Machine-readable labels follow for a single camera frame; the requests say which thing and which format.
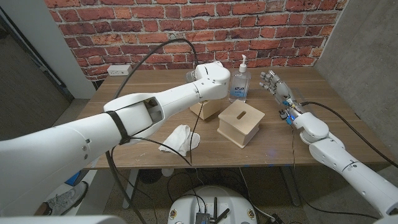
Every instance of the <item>wall outlet plate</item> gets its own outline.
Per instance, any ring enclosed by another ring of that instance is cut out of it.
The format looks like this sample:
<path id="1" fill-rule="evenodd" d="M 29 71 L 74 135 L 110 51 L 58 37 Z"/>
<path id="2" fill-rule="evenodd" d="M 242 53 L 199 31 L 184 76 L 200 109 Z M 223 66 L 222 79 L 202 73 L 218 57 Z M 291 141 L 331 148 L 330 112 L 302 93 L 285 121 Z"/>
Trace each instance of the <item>wall outlet plate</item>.
<path id="1" fill-rule="evenodd" d="M 132 71 L 131 65 L 111 65 L 107 69 L 110 76 L 128 75 Z"/>

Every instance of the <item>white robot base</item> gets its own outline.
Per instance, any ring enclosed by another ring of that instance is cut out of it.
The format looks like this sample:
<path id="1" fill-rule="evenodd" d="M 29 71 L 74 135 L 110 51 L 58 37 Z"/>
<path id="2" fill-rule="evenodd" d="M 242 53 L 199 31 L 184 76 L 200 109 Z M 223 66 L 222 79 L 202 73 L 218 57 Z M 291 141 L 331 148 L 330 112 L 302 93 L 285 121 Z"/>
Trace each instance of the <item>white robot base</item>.
<path id="1" fill-rule="evenodd" d="M 193 190 L 188 191 L 173 203 L 168 224 L 257 223 L 253 206 L 237 192 L 217 185 L 197 187 L 195 192 L 205 204 Z"/>

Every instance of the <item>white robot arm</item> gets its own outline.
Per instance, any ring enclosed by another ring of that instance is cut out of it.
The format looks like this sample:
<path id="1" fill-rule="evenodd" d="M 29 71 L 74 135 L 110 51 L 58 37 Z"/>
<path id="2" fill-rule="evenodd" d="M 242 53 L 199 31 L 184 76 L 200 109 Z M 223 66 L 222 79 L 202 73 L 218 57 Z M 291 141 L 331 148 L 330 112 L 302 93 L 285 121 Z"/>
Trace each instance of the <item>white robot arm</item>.
<path id="1" fill-rule="evenodd" d="M 198 65 L 192 82 L 160 93 L 134 93 L 110 101 L 127 136 L 147 138 L 173 114 L 228 94 L 229 71 L 220 62 Z M 107 113 L 0 142 L 0 216 L 33 215 L 46 196 L 121 141 Z"/>
<path id="2" fill-rule="evenodd" d="M 285 105 L 285 109 L 279 111 L 280 117 L 302 129 L 300 138 L 309 145 L 311 155 L 342 175 L 383 218 L 391 218 L 398 209 L 398 188 L 348 153 L 344 144 L 329 132 L 327 124 L 306 112 L 273 71 L 261 73 L 261 78 L 266 83 L 260 86 L 269 90 L 279 104 Z"/>

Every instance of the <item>sneaker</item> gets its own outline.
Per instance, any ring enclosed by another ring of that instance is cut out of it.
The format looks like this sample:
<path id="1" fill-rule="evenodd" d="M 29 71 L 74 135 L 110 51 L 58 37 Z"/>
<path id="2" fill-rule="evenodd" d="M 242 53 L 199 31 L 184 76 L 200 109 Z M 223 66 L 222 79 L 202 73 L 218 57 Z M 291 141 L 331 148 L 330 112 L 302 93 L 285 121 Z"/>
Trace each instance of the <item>sneaker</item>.
<path id="1" fill-rule="evenodd" d="M 47 215 L 63 215 L 67 213 L 72 207 L 76 207 L 85 197 L 88 190 L 88 184 L 81 181 L 68 192 L 57 195 L 47 201 L 49 212 Z"/>

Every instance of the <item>wooden box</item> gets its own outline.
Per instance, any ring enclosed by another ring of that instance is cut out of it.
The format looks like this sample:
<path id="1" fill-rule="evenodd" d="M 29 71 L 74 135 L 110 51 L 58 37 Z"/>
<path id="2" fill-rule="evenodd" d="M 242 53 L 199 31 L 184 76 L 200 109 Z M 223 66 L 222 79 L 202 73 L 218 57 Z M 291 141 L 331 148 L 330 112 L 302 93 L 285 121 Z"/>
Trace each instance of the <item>wooden box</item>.
<path id="1" fill-rule="evenodd" d="M 203 104 L 201 113 L 199 115 L 199 117 L 201 119 L 206 119 L 221 109 L 221 100 L 205 100 L 205 101 L 199 102 L 189 108 L 191 109 L 192 112 L 194 112 L 196 115 L 198 115 L 198 113 L 200 111 L 201 104 Z"/>
<path id="2" fill-rule="evenodd" d="M 217 131 L 243 149 L 258 132 L 264 115 L 252 106 L 236 100 L 218 115 L 220 126 Z"/>

